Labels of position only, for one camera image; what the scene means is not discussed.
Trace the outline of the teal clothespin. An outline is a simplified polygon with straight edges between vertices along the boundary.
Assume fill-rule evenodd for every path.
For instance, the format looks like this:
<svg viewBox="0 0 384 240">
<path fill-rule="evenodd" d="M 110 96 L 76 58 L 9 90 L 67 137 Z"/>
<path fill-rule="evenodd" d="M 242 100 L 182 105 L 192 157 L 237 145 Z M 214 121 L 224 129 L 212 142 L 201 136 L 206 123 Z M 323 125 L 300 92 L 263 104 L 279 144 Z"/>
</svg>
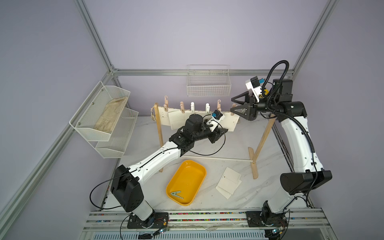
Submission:
<svg viewBox="0 0 384 240">
<path fill-rule="evenodd" d="M 176 198 L 183 199 L 183 197 L 180 196 L 180 193 L 181 193 L 181 191 L 175 191 L 175 192 L 171 192 L 171 195 L 176 197 Z"/>
</svg>

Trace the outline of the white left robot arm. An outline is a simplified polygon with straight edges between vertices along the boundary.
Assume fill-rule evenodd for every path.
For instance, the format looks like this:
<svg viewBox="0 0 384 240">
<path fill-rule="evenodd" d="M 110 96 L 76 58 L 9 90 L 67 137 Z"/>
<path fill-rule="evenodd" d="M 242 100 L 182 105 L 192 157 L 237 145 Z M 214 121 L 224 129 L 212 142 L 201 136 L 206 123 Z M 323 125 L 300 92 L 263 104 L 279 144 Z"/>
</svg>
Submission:
<svg viewBox="0 0 384 240">
<path fill-rule="evenodd" d="M 119 166 L 112 180 L 111 193 L 127 212 L 141 221 L 153 220 L 155 211 L 145 200 L 142 186 L 160 169 L 190 152 L 196 141 L 208 139 L 212 144 L 228 129 L 221 126 L 225 115 L 216 110 L 209 118 L 192 114 L 175 134 L 157 151 L 144 160 L 130 166 Z"/>
</svg>

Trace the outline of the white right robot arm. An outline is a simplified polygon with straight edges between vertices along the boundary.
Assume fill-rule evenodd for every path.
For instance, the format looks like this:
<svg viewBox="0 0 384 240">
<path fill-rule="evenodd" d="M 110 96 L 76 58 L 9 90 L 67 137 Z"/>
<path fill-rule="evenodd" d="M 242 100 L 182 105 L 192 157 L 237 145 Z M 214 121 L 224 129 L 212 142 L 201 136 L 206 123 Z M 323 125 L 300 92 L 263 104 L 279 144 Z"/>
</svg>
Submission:
<svg viewBox="0 0 384 240">
<path fill-rule="evenodd" d="M 237 104 L 231 113 L 248 121 L 255 120 L 257 114 L 270 113 L 269 123 L 277 120 L 282 125 L 293 154 L 294 171 L 281 174 L 281 187 L 264 202 L 258 216 L 247 212 L 250 226 L 286 228 L 288 207 L 298 198 L 310 206 L 310 192 L 332 179 L 331 171 L 324 169 L 315 151 L 304 104 L 292 100 L 293 81 L 285 78 L 288 70 L 287 60 L 277 62 L 264 83 L 253 77 L 246 82 L 247 91 L 231 99 Z"/>
</svg>

